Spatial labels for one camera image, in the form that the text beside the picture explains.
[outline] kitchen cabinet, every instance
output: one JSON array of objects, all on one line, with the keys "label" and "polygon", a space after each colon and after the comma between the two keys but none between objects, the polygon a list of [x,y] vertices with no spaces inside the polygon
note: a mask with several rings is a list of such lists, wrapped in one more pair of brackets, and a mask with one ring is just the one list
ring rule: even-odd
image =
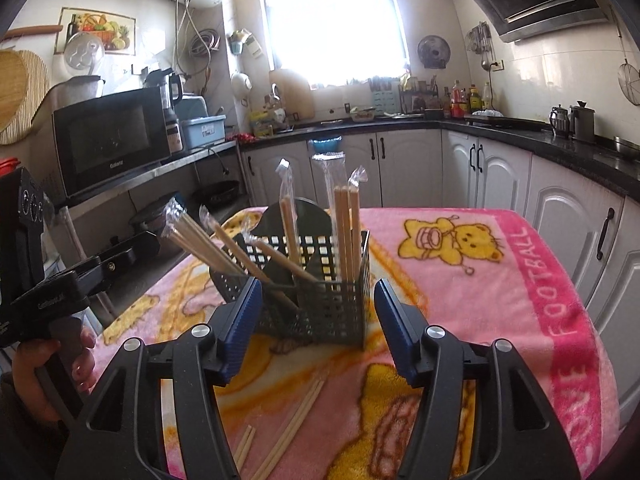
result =
[{"label": "kitchen cabinet", "polygon": [[622,198],[548,160],[533,157],[525,218],[574,282],[583,304],[607,263]]},{"label": "kitchen cabinet", "polygon": [[524,215],[532,155],[494,140],[478,139],[476,207]]},{"label": "kitchen cabinet", "polygon": [[442,207],[442,138],[439,130],[379,132],[384,207]]},{"label": "kitchen cabinet", "polygon": [[630,199],[587,311],[613,364],[625,425],[640,400],[640,205]]},{"label": "kitchen cabinet", "polygon": [[[380,167],[378,165],[378,141],[376,134],[343,136],[340,150],[344,152],[347,177],[353,170],[363,166],[367,170],[368,181],[360,187],[360,207],[382,207],[380,191]],[[327,209],[329,201],[324,185],[324,173],[317,163],[311,162],[318,205]]]},{"label": "kitchen cabinet", "polygon": [[316,201],[311,161],[305,141],[252,150],[243,153],[242,158],[255,205],[268,206],[280,199],[282,181],[276,174],[276,168],[283,158],[291,164],[296,196]]},{"label": "kitchen cabinet", "polygon": [[475,207],[478,138],[442,131],[442,205]]}]

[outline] pink blanket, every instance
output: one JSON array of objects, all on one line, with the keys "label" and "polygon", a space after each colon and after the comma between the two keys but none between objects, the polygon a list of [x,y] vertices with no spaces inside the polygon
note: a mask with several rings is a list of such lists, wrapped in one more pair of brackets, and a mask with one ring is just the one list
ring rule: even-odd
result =
[{"label": "pink blanket", "polygon": [[[388,278],[401,301],[462,340],[513,342],[556,410],[581,472],[593,471],[618,435],[615,380],[569,277],[540,236],[507,211],[370,209],[361,216],[371,232],[372,285]],[[187,258],[105,331],[98,370],[127,338],[148,344],[175,338],[221,301],[206,267]],[[395,477],[420,391],[396,375],[371,305],[369,311],[364,352],[252,338],[240,374],[216,390],[232,449],[249,425],[256,429],[242,478],[258,471],[318,379],[324,386],[269,478]],[[163,395],[170,468],[184,477],[170,385]],[[456,476],[466,471],[473,399],[467,388]]]}]

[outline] metal screw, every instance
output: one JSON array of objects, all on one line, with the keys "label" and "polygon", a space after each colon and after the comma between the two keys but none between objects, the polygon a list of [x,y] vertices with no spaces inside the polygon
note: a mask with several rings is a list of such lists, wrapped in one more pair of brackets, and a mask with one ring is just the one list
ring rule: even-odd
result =
[{"label": "metal screw", "polygon": [[509,343],[506,339],[498,339],[498,341],[495,342],[495,347],[500,351],[500,352],[510,352],[511,349],[513,349],[513,345],[511,343]]},{"label": "metal screw", "polygon": [[132,337],[131,339],[127,339],[124,342],[123,346],[127,352],[133,352],[134,350],[137,350],[138,348],[140,348],[140,339],[136,339],[135,337]]},{"label": "metal screw", "polygon": [[427,329],[427,335],[432,339],[442,339],[445,336],[446,332],[441,326],[430,326]]},{"label": "metal screw", "polygon": [[204,337],[209,332],[211,332],[209,325],[196,325],[191,329],[191,335],[194,337]]}]

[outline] human hand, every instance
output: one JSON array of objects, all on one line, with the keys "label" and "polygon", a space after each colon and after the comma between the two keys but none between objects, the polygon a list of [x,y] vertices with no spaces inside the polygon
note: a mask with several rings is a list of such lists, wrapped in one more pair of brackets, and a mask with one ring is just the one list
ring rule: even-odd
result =
[{"label": "human hand", "polygon": [[[72,365],[72,377],[78,392],[86,392],[97,381],[94,374],[95,360],[90,349],[95,347],[95,336],[92,330],[84,327],[80,333],[80,341],[84,351]],[[60,350],[60,341],[34,339],[20,343],[12,363],[15,391],[24,403],[31,416],[39,422],[57,422],[60,415],[44,394],[35,370]]]}]

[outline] plastic basket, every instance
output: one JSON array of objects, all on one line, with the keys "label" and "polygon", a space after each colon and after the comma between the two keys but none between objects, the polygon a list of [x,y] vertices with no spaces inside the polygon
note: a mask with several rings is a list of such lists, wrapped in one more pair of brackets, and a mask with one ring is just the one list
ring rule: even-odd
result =
[{"label": "plastic basket", "polygon": [[[251,260],[274,281],[273,284],[263,284],[264,308],[256,332],[304,342],[364,348],[370,298],[369,232],[361,233],[362,262],[358,279],[355,282],[337,281],[329,215],[312,202],[302,199],[296,199],[296,209],[302,261],[306,270],[320,280],[317,283],[293,278],[288,270],[267,260],[258,249],[246,246],[242,235],[235,238]],[[278,205],[265,211],[252,234],[286,254]],[[223,299],[235,301],[247,277],[220,274],[212,269],[209,272]],[[284,292],[300,307],[300,311],[295,314],[281,306],[271,297],[270,291],[273,290]]]}]

